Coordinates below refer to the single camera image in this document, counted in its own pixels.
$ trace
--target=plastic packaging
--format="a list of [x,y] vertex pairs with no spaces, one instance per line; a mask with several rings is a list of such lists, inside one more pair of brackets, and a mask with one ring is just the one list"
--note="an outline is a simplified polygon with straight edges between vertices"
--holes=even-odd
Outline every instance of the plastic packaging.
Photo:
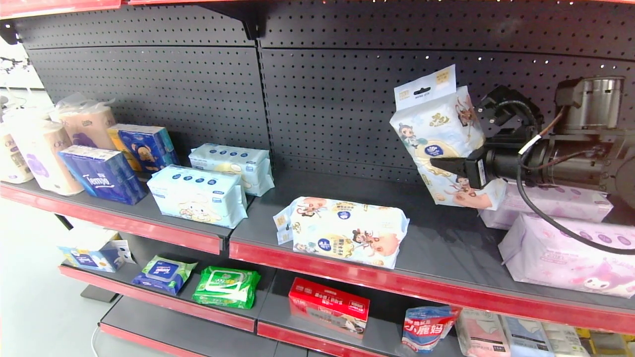
[[251,309],[259,281],[255,271],[207,267],[192,299],[199,304]]

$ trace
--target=cartoon character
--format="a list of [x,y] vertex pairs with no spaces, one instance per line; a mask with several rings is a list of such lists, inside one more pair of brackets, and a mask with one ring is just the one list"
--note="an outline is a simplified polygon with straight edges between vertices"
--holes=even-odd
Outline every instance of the cartoon character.
[[[582,286],[591,290],[609,290],[620,285],[627,285],[635,281],[635,276],[621,276],[613,272],[613,267],[604,259],[602,264],[588,278],[575,278],[571,282],[573,284],[582,284]],[[626,291],[635,291],[635,286],[629,286]]]

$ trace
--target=tempo tissue box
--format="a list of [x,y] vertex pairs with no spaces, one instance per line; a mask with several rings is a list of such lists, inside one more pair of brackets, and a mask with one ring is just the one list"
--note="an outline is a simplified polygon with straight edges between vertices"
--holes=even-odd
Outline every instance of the tempo tissue box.
[[[613,205],[600,193],[571,187],[525,187],[527,196],[551,217],[602,222]],[[523,201],[516,184],[508,184],[505,199],[496,211],[481,210],[479,215],[489,228],[509,229],[520,212],[533,212]]]
[[155,173],[148,187],[164,215],[228,228],[247,217],[238,175],[170,165]]
[[59,155],[91,196],[134,205],[146,195],[119,151],[73,145]]
[[[556,221],[596,243],[632,249],[635,227]],[[516,281],[619,297],[635,294],[635,262],[630,255],[604,252],[565,235],[533,213],[521,213],[498,245]]]
[[246,194],[262,196],[274,187],[269,151],[203,144],[190,154],[192,167],[241,176]]

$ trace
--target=blue tissue box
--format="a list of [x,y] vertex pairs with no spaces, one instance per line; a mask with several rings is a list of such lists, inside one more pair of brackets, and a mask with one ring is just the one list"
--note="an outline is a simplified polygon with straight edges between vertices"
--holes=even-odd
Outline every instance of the blue tissue box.
[[58,154],[91,196],[134,205],[146,195],[119,151],[73,145]]

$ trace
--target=red product box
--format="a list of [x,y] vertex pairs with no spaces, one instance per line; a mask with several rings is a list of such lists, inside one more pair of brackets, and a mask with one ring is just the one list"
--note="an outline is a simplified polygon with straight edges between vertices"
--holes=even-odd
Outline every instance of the red product box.
[[289,291],[291,314],[362,338],[370,300],[295,278]]

